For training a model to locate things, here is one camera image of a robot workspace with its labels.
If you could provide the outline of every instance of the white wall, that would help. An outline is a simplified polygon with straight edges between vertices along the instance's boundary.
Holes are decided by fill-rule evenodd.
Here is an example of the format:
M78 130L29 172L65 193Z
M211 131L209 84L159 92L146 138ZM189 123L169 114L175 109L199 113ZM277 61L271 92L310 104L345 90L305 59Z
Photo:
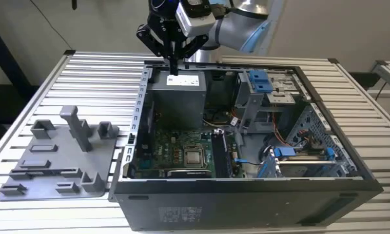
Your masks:
M337 58L350 71L390 60L390 0L285 0L267 55ZM34 0L77 50L149 52L134 35L146 0ZM38 84L67 48L28 0L0 0L0 35ZM225 54L237 54L225 50Z
M269 56L337 58L369 71L390 60L390 0L286 0Z

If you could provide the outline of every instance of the power cable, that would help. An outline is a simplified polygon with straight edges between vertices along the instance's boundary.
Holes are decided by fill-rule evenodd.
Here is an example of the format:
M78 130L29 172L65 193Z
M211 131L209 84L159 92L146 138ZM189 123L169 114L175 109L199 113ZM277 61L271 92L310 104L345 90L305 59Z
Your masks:
M58 33L58 31L53 28L53 26L52 26L52 24L50 24L50 22L49 22L49 20L48 20L48 18L46 18L46 16L45 16L45 14L44 14L42 11L40 10L38 6L37 6L36 3L33 2L33 0L29 0L29 1L32 2L33 6L34 6L36 9L38 10L40 14L41 14L42 17L45 18L45 20L46 20L46 22L48 22L50 28L52 28L53 31L58 34L59 38L63 40L63 42L65 42L65 44L67 45L69 49L71 49L71 46L70 46L69 43L66 42L65 38L63 38L62 35Z
M379 89L379 91L378 91L378 94L377 94L377 96L375 96L375 99L374 99L374 100L377 100L377 99L378 99L378 96L379 96L379 94L381 94L381 92L382 92L382 90L383 90L383 88L385 88L386 84L387 84L387 82L385 82L385 84L383 84L382 88Z

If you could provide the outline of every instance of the motherboard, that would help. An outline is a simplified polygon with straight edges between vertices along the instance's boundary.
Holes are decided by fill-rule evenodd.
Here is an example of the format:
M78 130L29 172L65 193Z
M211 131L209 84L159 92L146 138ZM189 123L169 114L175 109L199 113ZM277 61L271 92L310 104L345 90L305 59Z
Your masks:
M233 164L231 159L237 156L237 146L233 135L225 135L222 141L225 143L223 153L230 160L221 163L222 160L214 159L213 152L217 151L217 147L213 149L213 135L210 131L157 130L151 157L137 159L135 178L185 177L183 174L186 173L206 173L206 175L199 175L199 178L215 178L218 176L215 174L217 169L226 168L227 164Z

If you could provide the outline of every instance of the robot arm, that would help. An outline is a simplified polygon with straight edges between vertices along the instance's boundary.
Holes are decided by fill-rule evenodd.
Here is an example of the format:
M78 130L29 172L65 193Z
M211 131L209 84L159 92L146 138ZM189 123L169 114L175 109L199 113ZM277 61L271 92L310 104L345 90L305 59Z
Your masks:
M149 0L147 24L138 27L137 37L153 54L166 59L170 74L177 75L177 62L207 41L214 23L209 0Z
M195 52L219 45L253 52L270 27L266 4L266 0L239 0L229 10L209 0L149 0L147 24L138 27L137 37L153 54L165 58L170 74L177 75L178 61Z

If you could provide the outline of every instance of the slotted metal table surface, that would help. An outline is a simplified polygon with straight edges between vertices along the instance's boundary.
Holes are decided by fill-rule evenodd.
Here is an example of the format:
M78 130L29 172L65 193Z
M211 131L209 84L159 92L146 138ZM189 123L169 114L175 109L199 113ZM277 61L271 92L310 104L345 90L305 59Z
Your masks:
M63 56L32 101L0 141L0 186L6 182L30 141L36 119L58 117L62 105L77 105L89 124L102 120L119 126L125 145L143 60L150 55L75 52ZM303 70L326 107L349 137L385 192L326 228L185 231L185 233L342 233L390 234L390 117L339 64L326 59L225 56L225 63L294 65ZM117 203L99 198L0 202L0 233L125 234L133 231Z

